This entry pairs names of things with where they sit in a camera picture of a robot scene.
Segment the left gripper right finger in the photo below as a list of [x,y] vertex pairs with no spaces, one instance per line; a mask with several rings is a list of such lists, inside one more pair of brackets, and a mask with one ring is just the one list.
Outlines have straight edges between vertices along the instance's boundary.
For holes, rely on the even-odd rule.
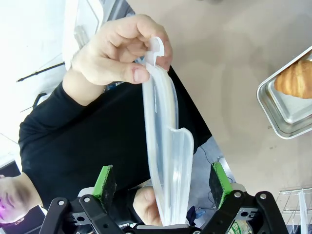
[[253,234],[288,233],[270,192],[260,191],[252,196],[234,189],[219,162],[211,164],[209,185],[217,210],[202,234],[227,234],[238,220],[245,221]]

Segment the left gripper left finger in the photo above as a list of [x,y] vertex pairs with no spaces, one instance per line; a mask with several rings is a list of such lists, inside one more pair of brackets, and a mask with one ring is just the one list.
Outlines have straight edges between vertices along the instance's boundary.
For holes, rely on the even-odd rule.
[[74,201],[63,197],[53,199],[45,217],[45,233],[122,234],[123,230],[109,216],[116,186],[113,167],[103,166],[90,195]]

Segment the person's right hand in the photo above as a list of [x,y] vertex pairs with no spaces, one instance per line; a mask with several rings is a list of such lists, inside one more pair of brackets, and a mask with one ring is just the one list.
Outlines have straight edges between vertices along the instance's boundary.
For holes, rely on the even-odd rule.
[[76,54],[63,85],[82,85],[85,81],[104,86],[113,81],[132,84],[146,82],[146,68],[134,63],[151,46],[149,40],[159,37],[164,44],[164,56],[156,63],[169,70],[173,50],[163,26],[147,15],[134,15],[105,23],[92,39]]

